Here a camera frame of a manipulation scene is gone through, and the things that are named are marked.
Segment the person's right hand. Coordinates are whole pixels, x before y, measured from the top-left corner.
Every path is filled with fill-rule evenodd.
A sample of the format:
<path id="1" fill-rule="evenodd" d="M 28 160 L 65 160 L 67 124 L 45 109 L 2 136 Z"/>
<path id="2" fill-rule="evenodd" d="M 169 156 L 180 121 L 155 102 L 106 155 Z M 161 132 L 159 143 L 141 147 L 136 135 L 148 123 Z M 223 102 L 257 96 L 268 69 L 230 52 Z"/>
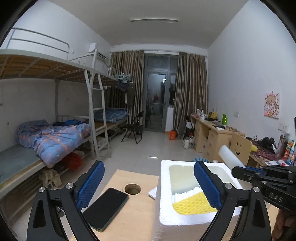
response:
<path id="1" fill-rule="evenodd" d="M 279 210 L 272 231 L 272 240 L 280 240 L 294 221 L 292 213 Z"/>

